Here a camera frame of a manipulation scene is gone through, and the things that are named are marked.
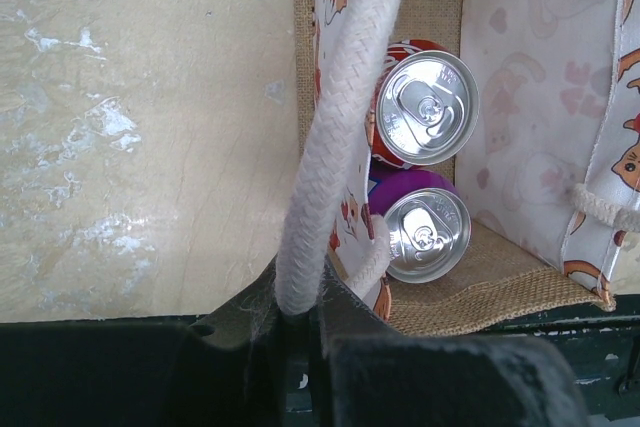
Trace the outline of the red cola can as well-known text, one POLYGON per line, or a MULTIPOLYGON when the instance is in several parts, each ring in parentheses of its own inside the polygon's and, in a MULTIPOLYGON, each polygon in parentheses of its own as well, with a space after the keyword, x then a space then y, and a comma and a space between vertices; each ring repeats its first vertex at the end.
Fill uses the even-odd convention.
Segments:
POLYGON ((397 169, 445 162, 470 139, 479 111, 458 56, 428 40, 391 43, 367 115, 372 158, 397 169))

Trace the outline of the purple Fanta can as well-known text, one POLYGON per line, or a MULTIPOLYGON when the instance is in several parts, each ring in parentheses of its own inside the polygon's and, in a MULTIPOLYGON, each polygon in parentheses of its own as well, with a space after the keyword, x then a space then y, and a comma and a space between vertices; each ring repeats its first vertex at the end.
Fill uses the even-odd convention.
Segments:
POLYGON ((375 164, 369 173, 369 208, 390 233, 388 274, 411 284, 435 281, 462 259, 471 218, 451 181, 430 170, 375 164))

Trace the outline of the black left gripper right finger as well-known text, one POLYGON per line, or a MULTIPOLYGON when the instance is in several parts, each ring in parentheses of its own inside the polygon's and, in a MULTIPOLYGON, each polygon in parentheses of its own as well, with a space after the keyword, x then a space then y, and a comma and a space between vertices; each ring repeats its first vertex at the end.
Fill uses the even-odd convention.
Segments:
POLYGON ((560 352, 527 336, 411 337, 325 262, 310 361, 313 426, 586 426, 560 352))

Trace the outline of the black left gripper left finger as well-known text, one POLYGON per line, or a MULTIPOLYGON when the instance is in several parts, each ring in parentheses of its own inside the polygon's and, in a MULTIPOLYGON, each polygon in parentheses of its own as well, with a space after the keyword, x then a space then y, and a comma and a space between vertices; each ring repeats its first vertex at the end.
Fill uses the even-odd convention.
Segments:
POLYGON ((1 326, 4 426, 279 426, 268 266, 208 315, 1 326))

